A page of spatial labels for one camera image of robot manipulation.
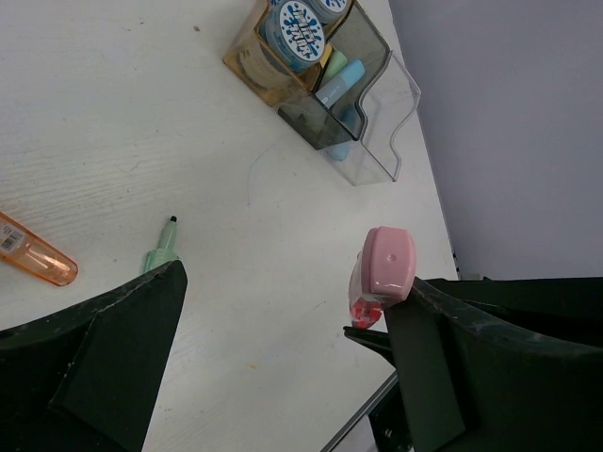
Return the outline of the pink correction tape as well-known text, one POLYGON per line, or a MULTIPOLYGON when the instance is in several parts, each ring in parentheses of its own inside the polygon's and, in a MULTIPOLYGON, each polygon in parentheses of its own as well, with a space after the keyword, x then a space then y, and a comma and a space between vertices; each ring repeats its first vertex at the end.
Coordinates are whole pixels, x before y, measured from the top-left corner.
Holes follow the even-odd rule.
POLYGON ((416 276, 416 247, 406 230, 369 230, 350 275, 348 300, 353 327, 369 329, 385 309, 406 300, 416 276))

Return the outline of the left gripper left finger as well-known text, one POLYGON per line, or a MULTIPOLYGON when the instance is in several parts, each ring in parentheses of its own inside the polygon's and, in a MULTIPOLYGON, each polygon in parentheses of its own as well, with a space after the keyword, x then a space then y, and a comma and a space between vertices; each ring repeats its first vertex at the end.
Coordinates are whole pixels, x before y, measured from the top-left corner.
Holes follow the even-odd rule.
POLYGON ((169 262, 1 332, 4 451, 140 451, 183 310, 169 262))

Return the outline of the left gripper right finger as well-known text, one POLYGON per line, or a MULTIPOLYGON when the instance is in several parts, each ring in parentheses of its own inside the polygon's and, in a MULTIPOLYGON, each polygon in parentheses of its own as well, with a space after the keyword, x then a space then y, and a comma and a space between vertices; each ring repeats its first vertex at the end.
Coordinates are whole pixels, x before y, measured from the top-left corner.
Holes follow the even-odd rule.
POLYGON ((361 414, 381 451, 598 451, 602 281, 416 280, 386 331, 345 336, 395 376, 361 414))

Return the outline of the green correction tape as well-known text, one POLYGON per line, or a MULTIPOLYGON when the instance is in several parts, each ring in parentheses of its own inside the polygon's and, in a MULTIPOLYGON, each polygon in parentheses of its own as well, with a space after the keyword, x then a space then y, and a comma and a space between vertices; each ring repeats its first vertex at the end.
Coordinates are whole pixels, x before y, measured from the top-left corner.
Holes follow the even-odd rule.
POLYGON ((177 217, 171 216, 165 223, 156 247, 146 253, 142 273, 147 273, 169 262, 177 261, 179 256, 175 252, 177 236, 177 217))

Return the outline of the blue washi tape roll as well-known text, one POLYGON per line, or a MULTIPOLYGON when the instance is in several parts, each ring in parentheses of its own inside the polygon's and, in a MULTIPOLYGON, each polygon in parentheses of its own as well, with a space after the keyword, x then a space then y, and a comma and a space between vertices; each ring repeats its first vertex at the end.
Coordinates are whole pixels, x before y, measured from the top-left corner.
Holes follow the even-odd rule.
POLYGON ((319 63, 327 44, 316 13, 303 1, 269 1, 259 33, 295 73, 319 63))
POLYGON ((349 0, 306 0, 322 24, 336 22, 348 10, 349 0))

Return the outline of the green cap highlighter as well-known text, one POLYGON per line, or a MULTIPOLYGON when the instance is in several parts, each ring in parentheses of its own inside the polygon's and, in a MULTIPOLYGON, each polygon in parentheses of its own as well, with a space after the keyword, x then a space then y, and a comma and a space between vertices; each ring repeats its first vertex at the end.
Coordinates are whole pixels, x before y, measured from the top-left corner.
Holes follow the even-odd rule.
POLYGON ((341 72, 348 65, 347 57, 340 51, 334 50, 328 60, 325 72, 324 81, 329 81, 341 72))

